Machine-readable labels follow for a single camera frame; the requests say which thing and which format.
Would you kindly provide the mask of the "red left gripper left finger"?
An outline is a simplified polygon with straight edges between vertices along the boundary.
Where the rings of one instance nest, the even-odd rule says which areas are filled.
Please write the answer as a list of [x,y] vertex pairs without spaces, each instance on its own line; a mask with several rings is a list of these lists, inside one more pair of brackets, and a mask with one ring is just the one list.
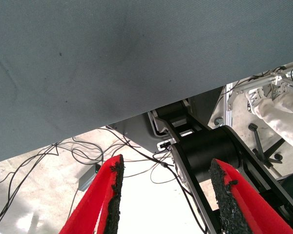
[[122,155],[108,159],[62,227],[61,234],[116,234],[124,178]]

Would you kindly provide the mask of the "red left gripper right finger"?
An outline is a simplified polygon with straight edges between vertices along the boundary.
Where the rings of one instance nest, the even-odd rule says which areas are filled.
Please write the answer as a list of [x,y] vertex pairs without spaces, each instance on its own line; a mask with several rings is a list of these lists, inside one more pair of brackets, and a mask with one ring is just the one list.
[[226,234],[293,234],[293,228],[230,164],[211,161],[209,174]]

